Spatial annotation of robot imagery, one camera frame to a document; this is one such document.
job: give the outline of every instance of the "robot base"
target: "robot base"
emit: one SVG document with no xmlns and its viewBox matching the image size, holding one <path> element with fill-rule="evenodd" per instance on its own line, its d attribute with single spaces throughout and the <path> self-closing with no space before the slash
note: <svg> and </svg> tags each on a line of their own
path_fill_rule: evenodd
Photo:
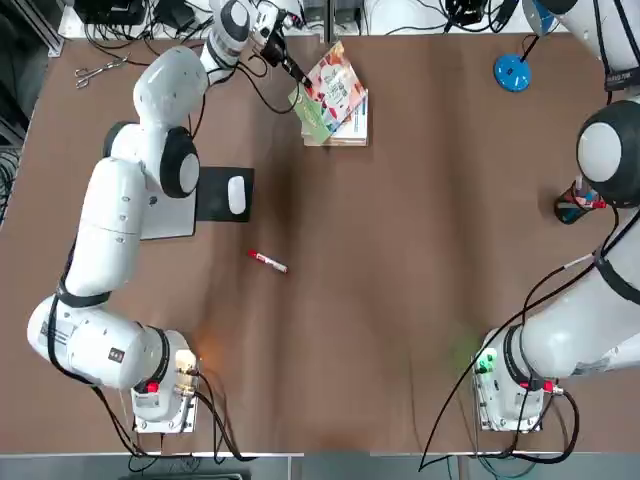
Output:
<svg viewBox="0 0 640 480">
<path fill-rule="evenodd" d="M 181 433 L 195 429 L 197 399 L 194 378 L 181 372 L 195 370 L 196 357 L 178 332 L 165 331 L 169 341 L 167 372 L 157 392 L 131 390 L 136 431 L 139 433 Z"/>
<path fill-rule="evenodd" d="M 196 191 L 186 198 L 171 198 L 162 192 L 148 192 L 142 221 L 142 240 L 190 237 L 196 225 Z"/>
<path fill-rule="evenodd" d="M 198 399 L 184 397 L 180 410 L 170 420 L 160 422 L 146 421 L 136 415 L 136 432 L 138 433 L 191 433 L 196 427 Z"/>
<path fill-rule="evenodd" d="M 492 355 L 495 360 L 486 373 L 479 373 L 478 365 L 475 365 L 473 381 L 475 388 L 476 407 L 482 430 L 499 432 L 515 431 L 518 428 L 518 418 L 526 390 L 513 381 L 507 371 L 504 350 L 504 333 L 500 334 L 491 345 Z M 542 390 L 529 392 L 527 403 L 520 423 L 520 432 L 527 432 L 540 418 L 543 405 Z"/>
</svg>

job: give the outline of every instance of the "colorful book cover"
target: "colorful book cover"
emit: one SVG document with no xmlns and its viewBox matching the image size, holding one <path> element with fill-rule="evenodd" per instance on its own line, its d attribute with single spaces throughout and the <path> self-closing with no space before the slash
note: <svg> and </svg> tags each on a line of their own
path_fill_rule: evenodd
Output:
<svg viewBox="0 0 640 480">
<path fill-rule="evenodd" d="M 311 87 L 300 85 L 294 107 L 300 120 L 318 143 L 324 143 L 366 96 L 365 88 L 344 55 L 342 42 L 336 43 L 308 74 Z M 297 88 L 289 101 L 294 102 Z"/>
<path fill-rule="evenodd" d="M 368 130 L 368 108 L 367 108 L 368 96 L 366 96 L 360 105 L 351 112 L 342 125 L 338 127 L 323 145 L 367 145 L 367 130 Z M 320 144 L 315 141 L 311 136 L 311 132 L 306 127 L 306 124 L 302 124 L 301 135 L 304 140 L 304 144 L 307 147 L 318 147 Z"/>
</svg>

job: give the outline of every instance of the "blue object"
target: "blue object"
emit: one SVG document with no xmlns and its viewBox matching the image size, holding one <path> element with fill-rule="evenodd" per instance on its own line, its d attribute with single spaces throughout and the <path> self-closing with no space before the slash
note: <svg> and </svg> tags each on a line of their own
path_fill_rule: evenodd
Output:
<svg viewBox="0 0 640 480">
<path fill-rule="evenodd" d="M 515 53 L 498 57 L 493 66 L 493 74 L 500 86 L 510 92 L 522 92 L 531 82 L 529 64 L 526 60 L 521 62 L 520 56 Z"/>
</svg>

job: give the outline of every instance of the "table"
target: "table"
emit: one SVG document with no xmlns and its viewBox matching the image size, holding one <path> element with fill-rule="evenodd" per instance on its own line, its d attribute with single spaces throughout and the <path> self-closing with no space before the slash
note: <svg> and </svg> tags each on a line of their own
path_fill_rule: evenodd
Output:
<svg viewBox="0 0 640 480">
<path fill-rule="evenodd" d="M 604 104 L 602 67 L 557 35 L 530 58 L 531 88 L 510 94 L 492 64 L 520 40 L 345 40 L 370 91 L 367 148 L 304 148 L 297 118 L 273 115 L 242 77 L 209 91 L 201 162 L 256 169 L 251 222 L 200 223 L 193 238 L 144 243 L 134 279 L 109 308 L 188 336 L 224 385 L 242 451 L 421 451 L 470 343 L 608 232 L 609 212 L 572 227 L 549 216 L 576 173 L 576 132 Z M 324 47 L 298 38 L 292 48 L 308 69 Z M 149 55 L 132 47 L 138 60 Z M 93 394 L 26 341 L 33 308 L 63 268 L 104 135 L 136 118 L 134 66 L 74 88 L 76 68 L 104 61 L 82 41 L 51 60 L 0 232 L 0 452 L 123 451 Z M 290 79 L 281 70 L 269 77 L 260 87 L 284 103 Z M 231 108 L 233 122 L 222 114 Z M 248 258 L 250 248 L 290 274 Z M 633 370 L 566 382 L 583 419 L 577 450 L 638 451 L 639 380 Z M 117 393 L 108 397 L 119 410 Z M 467 389 L 461 402 L 469 419 Z M 480 438 L 486 451 L 511 437 Z M 454 402 L 432 451 L 470 445 Z M 210 452 L 206 411 L 195 434 L 165 446 Z M 521 448 L 561 450 L 556 421 Z"/>
</svg>

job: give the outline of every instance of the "white robotic arm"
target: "white robotic arm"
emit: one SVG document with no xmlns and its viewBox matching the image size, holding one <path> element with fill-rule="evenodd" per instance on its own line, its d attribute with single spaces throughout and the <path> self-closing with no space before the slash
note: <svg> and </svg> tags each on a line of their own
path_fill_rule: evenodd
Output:
<svg viewBox="0 0 640 480">
<path fill-rule="evenodd" d="M 193 428 L 196 358 L 178 332 L 132 322 L 105 304 L 131 279 L 141 239 L 163 223 L 193 221 L 199 160 L 181 124 L 207 88 L 231 75 L 250 37 L 261 54 L 273 57 L 272 43 L 293 14 L 272 2 L 259 5 L 250 25 L 240 2 L 223 2 L 214 9 L 216 22 L 201 58 L 174 47 L 141 75 L 133 90 L 139 123 L 120 122 L 107 135 L 105 158 L 85 195 L 72 260 L 56 294 L 29 320 L 29 343 L 43 358 L 95 385 L 132 389 L 141 431 L 189 431 L 188 415 Z M 286 49 L 279 52 L 278 62 L 304 82 Z"/>
<path fill-rule="evenodd" d="M 627 99 L 592 115 L 577 142 L 580 170 L 610 204 L 640 205 L 640 3 L 636 0 L 539 0 L 603 61 L 608 87 L 627 87 Z M 633 224 L 596 268 L 524 326 L 487 336 L 493 357 L 477 365 L 484 429 L 533 425 L 542 409 L 545 379 L 561 379 L 640 365 L 640 226 Z M 522 384 L 533 380 L 525 398 Z"/>
</svg>

